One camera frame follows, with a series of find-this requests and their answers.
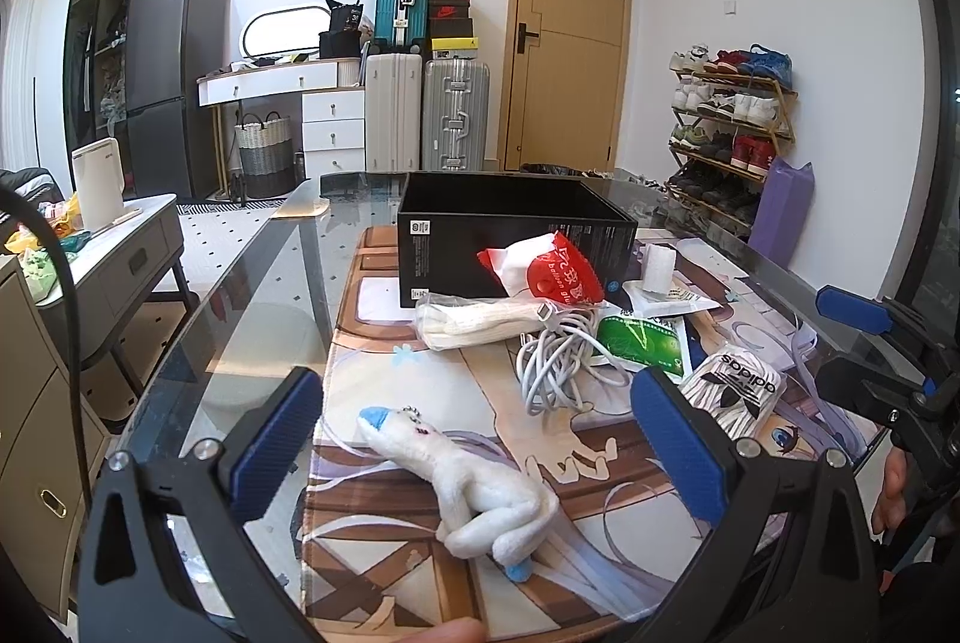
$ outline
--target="purple bag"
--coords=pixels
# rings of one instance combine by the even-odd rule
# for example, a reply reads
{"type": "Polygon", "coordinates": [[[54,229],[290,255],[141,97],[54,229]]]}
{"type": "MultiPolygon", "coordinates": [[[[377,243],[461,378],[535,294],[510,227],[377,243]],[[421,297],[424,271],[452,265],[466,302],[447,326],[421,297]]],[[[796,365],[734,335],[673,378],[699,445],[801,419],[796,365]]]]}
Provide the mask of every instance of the purple bag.
{"type": "Polygon", "coordinates": [[[779,157],[767,175],[748,245],[784,269],[800,242],[813,202],[813,183],[812,164],[795,170],[779,157]]]}

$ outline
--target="human hand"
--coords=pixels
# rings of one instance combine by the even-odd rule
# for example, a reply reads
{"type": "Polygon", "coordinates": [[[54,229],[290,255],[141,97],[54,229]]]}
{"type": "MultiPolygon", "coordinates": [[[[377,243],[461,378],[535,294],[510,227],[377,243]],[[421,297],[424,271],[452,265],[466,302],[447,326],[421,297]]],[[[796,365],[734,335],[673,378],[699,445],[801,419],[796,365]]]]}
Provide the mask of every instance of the human hand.
{"type": "Polygon", "coordinates": [[[877,498],[870,523],[874,534],[893,531],[906,518],[906,454],[899,448],[891,448],[883,464],[883,490],[877,498]]]}
{"type": "Polygon", "coordinates": [[[425,632],[403,638],[401,643],[486,643],[487,630],[476,619],[455,619],[425,632]]]}

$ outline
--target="white plush toy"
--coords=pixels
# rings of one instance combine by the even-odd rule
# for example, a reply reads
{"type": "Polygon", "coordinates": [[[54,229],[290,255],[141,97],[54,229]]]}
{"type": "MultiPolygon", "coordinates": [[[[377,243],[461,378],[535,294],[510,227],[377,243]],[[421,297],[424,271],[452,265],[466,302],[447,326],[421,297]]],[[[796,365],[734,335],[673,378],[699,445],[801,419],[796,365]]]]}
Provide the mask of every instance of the white plush toy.
{"type": "Polygon", "coordinates": [[[357,424],[374,451],[432,483],[440,508],[437,539],[450,554],[461,560],[493,554],[511,581],[531,576],[530,555],[560,509],[550,488],[464,451],[414,408],[363,408],[357,424]]]}

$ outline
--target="gold drawer handle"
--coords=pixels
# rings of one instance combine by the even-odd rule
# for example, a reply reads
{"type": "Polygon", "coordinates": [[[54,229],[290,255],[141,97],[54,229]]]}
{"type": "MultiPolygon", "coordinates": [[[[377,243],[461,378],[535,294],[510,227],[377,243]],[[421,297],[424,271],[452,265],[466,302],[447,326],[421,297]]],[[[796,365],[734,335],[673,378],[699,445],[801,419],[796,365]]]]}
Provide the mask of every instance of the gold drawer handle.
{"type": "Polygon", "coordinates": [[[61,503],[59,499],[56,499],[56,494],[48,488],[42,488],[40,490],[40,502],[45,504],[50,512],[58,518],[66,518],[66,505],[61,503]]]}

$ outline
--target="gray refrigerator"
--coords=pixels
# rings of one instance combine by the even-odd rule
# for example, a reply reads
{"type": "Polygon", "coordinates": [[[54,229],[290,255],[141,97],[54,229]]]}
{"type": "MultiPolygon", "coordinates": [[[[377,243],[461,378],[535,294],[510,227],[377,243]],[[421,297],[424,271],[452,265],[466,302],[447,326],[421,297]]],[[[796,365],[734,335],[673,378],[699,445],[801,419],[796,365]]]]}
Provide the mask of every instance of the gray refrigerator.
{"type": "Polygon", "coordinates": [[[213,112],[197,80],[224,60],[227,0],[131,0],[127,121],[136,194],[206,199],[217,188],[213,112]]]}

